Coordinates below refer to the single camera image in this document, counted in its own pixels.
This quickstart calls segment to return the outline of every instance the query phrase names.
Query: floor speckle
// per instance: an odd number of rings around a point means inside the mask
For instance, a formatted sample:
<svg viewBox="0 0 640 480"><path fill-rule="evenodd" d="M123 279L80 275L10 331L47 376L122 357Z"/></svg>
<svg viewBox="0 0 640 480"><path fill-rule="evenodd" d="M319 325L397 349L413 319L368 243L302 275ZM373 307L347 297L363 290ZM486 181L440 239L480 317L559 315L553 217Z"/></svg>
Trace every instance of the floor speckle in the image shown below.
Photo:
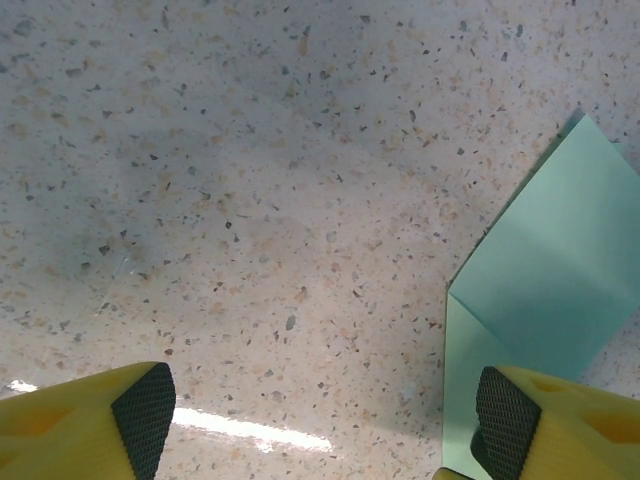
<svg viewBox="0 0 640 480"><path fill-rule="evenodd" d="M640 170L636 0L472 3L3 5L2 385L167 361L160 480L430 478L447 283L577 113Z"/></svg>

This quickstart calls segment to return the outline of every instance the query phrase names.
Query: floor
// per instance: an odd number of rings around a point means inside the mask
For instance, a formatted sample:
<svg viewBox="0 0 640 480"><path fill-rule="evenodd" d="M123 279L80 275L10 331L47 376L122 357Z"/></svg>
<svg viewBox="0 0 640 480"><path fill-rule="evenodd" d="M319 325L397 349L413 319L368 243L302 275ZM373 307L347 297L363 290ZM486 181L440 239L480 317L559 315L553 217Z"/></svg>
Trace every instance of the floor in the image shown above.
<svg viewBox="0 0 640 480"><path fill-rule="evenodd" d="M580 112L640 171L638 18L4 2L3 395L163 360L158 479L430 478L447 282ZM585 380L638 394L638 345Z"/></svg>

